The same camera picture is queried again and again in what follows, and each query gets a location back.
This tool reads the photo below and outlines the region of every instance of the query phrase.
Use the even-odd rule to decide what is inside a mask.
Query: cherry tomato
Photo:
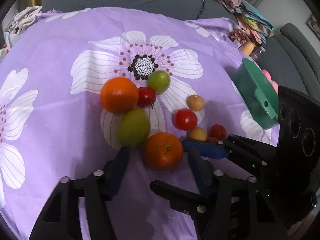
[[[178,110],[173,116],[173,124],[179,130],[189,131],[196,127],[198,118],[190,109]]]
[[[227,130],[220,124],[214,124],[210,128],[209,137],[215,137],[222,141],[228,137]]]
[[[138,88],[139,99],[138,106],[145,108],[149,106],[154,106],[156,101],[156,92],[152,88],[141,87]]]
[[[219,139],[218,138],[215,138],[215,137],[209,137],[208,139],[207,139],[207,142],[211,142],[211,143],[217,143],[219,141]]]

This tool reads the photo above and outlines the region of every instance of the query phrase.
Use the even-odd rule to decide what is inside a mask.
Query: tangerine
[[[136,85],[125,77],[111,78],[100,92],[102,106],[111,113],[124,114],[137,106],[139,92]]]
[[[152,135],[144,145],[143,160],[146,166],[156,171],[168,171],[182,160],[182,143],[171,133]]]

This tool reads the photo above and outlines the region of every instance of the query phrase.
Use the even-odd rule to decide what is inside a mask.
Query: circular hole
[[[286,107],[285,107],[284,102],[281,102],[281,103],[280,103],[280,116],[281,116],[281,118],[284,120],[285,117],[286,117],[286,115],[287,115],[287,109],[286,109]]]
[[[316,134],[311,128],[305,129],[302,136],[302,149],[305,155],[311,157],[316,149]]]
[[[289,116],[290,116],[290,119],[289,119],[290,132],[294,138],[297,138],[301,128],[300,117],[298,116],[297,111],[294,109],[290,111]]]

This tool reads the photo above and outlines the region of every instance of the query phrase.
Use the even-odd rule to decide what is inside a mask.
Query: green basket
[[[264,129],[278,124],[278,95],[262,71],[247,58],[231,77],[252,118]]]

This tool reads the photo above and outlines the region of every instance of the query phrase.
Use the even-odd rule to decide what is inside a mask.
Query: gray sofa
[[[215,0],[44,0],[43,11],[54,8],[68,12],[105,6],[160,13],[180,20],[228,17],[236,21]],[[265,48],[258,64],[270,72],[274,81],[320,101],[320,57],[294,25],[284,25],[280,34],[267,40]]]

